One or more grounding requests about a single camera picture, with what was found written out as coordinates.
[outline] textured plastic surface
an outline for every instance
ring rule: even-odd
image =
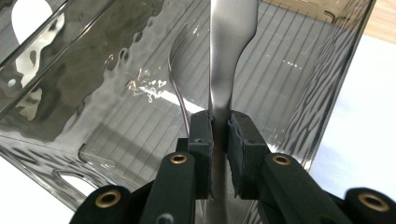
[[[261,2],[233,88],[233,110],[306,168],[373,6],[323,2]],[[62,173],[129,190],[148,183],[186,136],[167,68],[186,23],[174,79],[189,112],[207,108],[209,15],[206,0],[66,2],[0,65],[1,155],[72,209],[85,197]],[[42,36],[53,40],[37,57]],[[229,186],[230,220],[240,223],[250,202]]]

